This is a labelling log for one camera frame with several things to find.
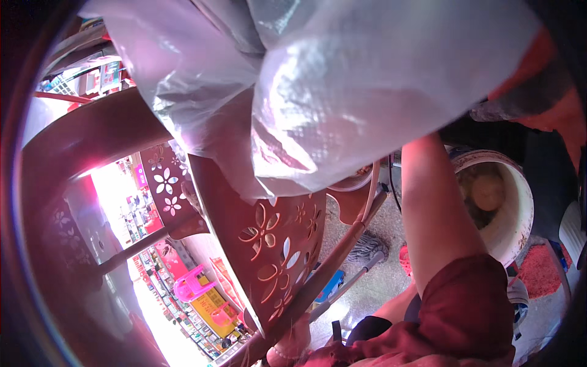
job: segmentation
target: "red doormat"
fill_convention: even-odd
[[[520,267],[520,278],[528,289],[530,299],[553,294],[561,285],[561,279],[558,277],[546,246],[545,244],[532,246]],[[571,266],[569,253],[563,245],[561,247],[566,263]]]

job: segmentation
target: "cable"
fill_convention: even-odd
[[[393,192],[393,198],[396,199],[396,205],[397,205],[397,209],[400,211],[400,214],[402,213],[402,206],[400,205],[400,201],[397,199],[397,194],[396,194],[396,188],[393,185],[393,179],[392,179],[392,167],[393,167],[393,159],[392,159],[392,155],[389,155],[389,184],[392,187],[392,192]]]

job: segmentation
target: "person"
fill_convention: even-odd
[[[266,356],[271,367],[511,366],[514,309],[504,267],[488,253],[436,133],[402,149],[407,289],[360,321],[346,346],[306,354],[307,314]]]

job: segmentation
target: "red shorts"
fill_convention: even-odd
[[[326,346],[312,353],[303,366],[345,366],[381,356],[408,363],[427,355],[511,364],[514,308],[506,289],[505,270],[490,255],[457,259],[426,286],[419,324],[403,321],[350,347]]]

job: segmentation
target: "yellow sign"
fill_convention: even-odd
[[[205,285],[209,283],[208,278],[201,277],[198,279],[201,285]],[[195,310],[199,313],[200,317],[220,336],[221,338],[225,338],[228,334],[234,331],[234,328],[237,326],[234,322],[229,324],[228,326],[218,326],[212,320],[212,316],[210,314],[215,311],[218,307],[222,306],[226,302],[222,296],[218,293],[218,291],[214,288],[206,292],[204,295],[196,298],[191,302],[191,305],[195,308]]]

